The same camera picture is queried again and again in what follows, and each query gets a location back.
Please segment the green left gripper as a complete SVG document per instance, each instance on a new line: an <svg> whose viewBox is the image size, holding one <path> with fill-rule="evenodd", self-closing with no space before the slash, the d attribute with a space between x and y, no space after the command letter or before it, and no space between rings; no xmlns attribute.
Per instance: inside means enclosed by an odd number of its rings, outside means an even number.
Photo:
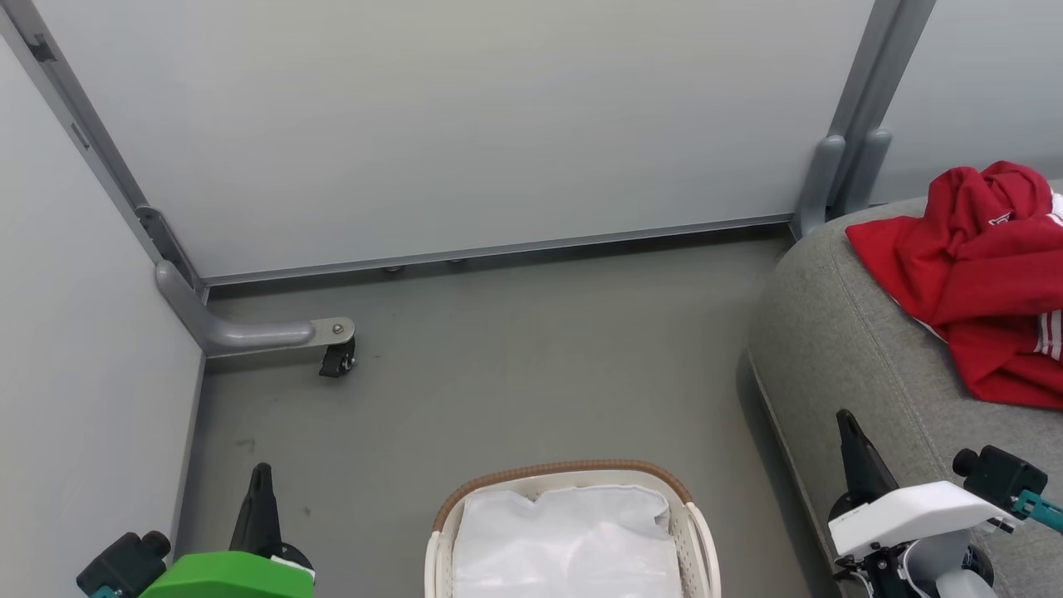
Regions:
<svg viewBox="0 0 1063 598"><path fill-rule="evenodd" d="M179 557L141 597L313 597L316 569L282 541L272 469L259 463L237 515L229 551Z"/></svg>

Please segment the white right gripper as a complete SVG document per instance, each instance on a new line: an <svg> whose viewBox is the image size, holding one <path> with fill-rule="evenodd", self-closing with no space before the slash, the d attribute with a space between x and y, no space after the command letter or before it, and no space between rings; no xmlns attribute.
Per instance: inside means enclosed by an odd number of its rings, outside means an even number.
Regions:
<svg viewBox="0 0 1063 598"><path fill-rule="evenodd" d="M836 556L864 559L881 548L972 527L1007 532L1018 519L949 481L900 488L847 409L836 413L846 490L836 505L863 505L829 522Z"/></svg>

